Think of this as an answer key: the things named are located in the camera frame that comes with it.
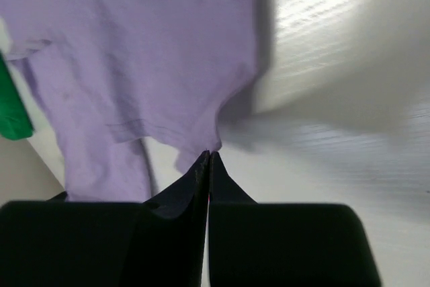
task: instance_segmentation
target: shirt sleeve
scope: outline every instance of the shirt sleeve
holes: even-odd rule
[[[49,43],[50,7],[52,0],[0,0],[0,16],[13,44],[8,59],[25,57]]]

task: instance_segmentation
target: lavender t-shirt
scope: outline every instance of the lavender t-shirt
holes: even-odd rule
[[[0,15],[15,57],[28,44],[46,46],[28,57],[31,65],[38,55],[44,68],[26,73],[67,102],[54,114],[73,110],[93,120],[112,145],[152,136],[180,150],[177,166],[185,171],[203,150],[220,148],[218,111],[255,76],[253,2],[0,0]],[[37,85],[32,91],[41,96]],[[92,112],[80,111],[83,105]]]

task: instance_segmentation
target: purple shirt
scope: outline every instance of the purple shirt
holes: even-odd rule
[[[133,190],[112,169],[121,167],[119,161],[109,166],[113,157],[102,150],[124,147],[122,156],[130,155],[128,145],[136,146],[131,142],[143,136],[177,147],[181,171],[203,150],[220,148],[218,112],[257,72],[253,4],[254,0],[0,0],[14,57],[39,44],[25,64],[16,64],[25,70],[32,93],[63,139],[59,146],[67,169],[93,163],[107,169],[97,178],[67,171],[72,196],[76,192],[78,200],[111,200],[109,193],[99,194],[102,188],[120,185],[125,192]],[[48,97],[56,97],[55,102]],[[59,121],[62,118],[69,125]],[[73,144],[77,137],[79,146]],[[137,169],[141,175],[136,181],[148,183],[146,166]],[[134,193],[121,195],[134,200]]]

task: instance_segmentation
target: white surface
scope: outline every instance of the white surface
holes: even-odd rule
[[[255,101],[275,111],[221,130],[227,169],[256,200],[354,207],[385,286],[430,286],[429,2],[273,0]],[[62,180],[53,131],[19,88],[40,130],[31,143]],[[163,189],[176,152],[144,141]]]
[[[10,200],[46,200],[62,191],[27,141],[0,136],[0,207]]]

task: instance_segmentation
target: green cloth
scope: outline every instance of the green cloth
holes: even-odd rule
[[[33,126],[0,53],[0,134],[18,140],[33,135]]]

